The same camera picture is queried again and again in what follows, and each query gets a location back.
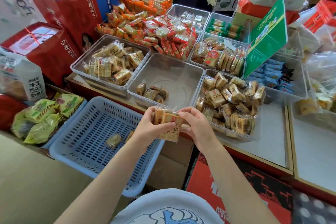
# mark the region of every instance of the store counter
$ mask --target store counter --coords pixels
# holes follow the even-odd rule
[[[297,190],[336,205],[336,133],[302,122],[289,108]]]
[[[87,100],[96,96],[104,96],[136,112],[145,112],[145,108],[138,106],[134,99],[126,100],[109,94],[106,89],[93,88],[75,73],[72,73],[67,81],[73,93],[79,94]],[[182,136],[191,140],[186,134]],[[263,106],[260,141],[237,144],[220,135],[217,137],[230,154],[258,169],[276,177],[293,175],[287,108],[281,109],[273,105]]]

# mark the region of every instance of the forearm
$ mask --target forearm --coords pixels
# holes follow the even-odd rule
[[[103,171],[72,202],[55,224],[105,224],[110,220],[132,172],[142,155],[137,140],[125,144]]]
[[[279,223],[221,144],[205,157],[232,224]]]

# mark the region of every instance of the hand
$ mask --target hand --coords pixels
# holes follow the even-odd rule
[[[133,136],[129,141],[137,141],[137,146],[140,146],[143,148],[144,152],[146,152],[147,147],[159,137],[161,133],[164,133],[166,131],[172,130],[176,127],[175,122],[168,122],[164,124],[159,125],[153,125],[152,119],[153,119],[153,112],[155,111],[155,108],[149,107],[145,114],[143,115],[141,121],[139,122],[138,126],[136,127],[136,130],[134,131]]]
[[[191,128],[181,127],[180,132],[190,135],[198,150],[205,156],[216,147],[223,147],[215,136],[207,118],[199,110],[194,107],[187,107],[179,110],[178,114],[191,126]]]

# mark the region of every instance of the person's right hand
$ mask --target person's right hand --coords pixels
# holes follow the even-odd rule
[[[185,119],[190,128],[180,128],[180,132],[190,135],[198,150],[206,155],[216,147],[223,147],[213,132],[207,118],[196,108],[186,107],[178,112],[179,116]]]

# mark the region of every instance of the person's left hand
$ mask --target person's left hand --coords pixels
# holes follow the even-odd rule
[[[172,130],[176,127],[175,122],[168,122],[165,124],[154,125],[152,123],[152,114],[155,111],[155,107],[149,107],[139,122],[133,136],[129,142],[136,141],[137,146],[142,147],[144,153],[147,147],[159,137],[161,133]]]

